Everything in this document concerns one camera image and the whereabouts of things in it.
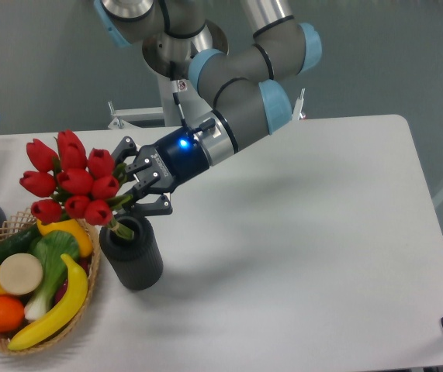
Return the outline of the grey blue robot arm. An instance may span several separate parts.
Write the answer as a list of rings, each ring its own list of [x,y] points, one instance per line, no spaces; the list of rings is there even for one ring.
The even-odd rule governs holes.
[[[144,217],[172,211],[171,193],[299,115],[280,85],[316,66],[318,32],[295,20],[286,1],[245,1],[253,44],[238,55],[204,16],[200,1],[97,1],[95,10],[113,42],[139,42],[150,68],[170,81],[187,80],[209,106],[200,117],[144,146],[116,148],[132,157],[132,184],[122,209]]]

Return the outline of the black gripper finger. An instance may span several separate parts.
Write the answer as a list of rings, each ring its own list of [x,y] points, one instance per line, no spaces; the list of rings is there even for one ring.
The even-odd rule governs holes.
[[[129,202],[123,206],[123,209],[137,216],[170,215],[173,212],[171,205],[171,194],[161,194],[154,202]]]
[[[134,162],[138,153],[139,146],[130,136],[124,136],[112,152],[112,158],[116,163],[125,163],[131,157]]]

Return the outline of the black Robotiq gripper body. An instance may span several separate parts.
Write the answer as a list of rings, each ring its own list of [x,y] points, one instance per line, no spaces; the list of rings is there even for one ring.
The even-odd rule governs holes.
[[[179,185],[209,169],[209,161],[187,130],[175,130],[151,145],[142,146],[126,166],[127,191],[134,198],[173,192]]]

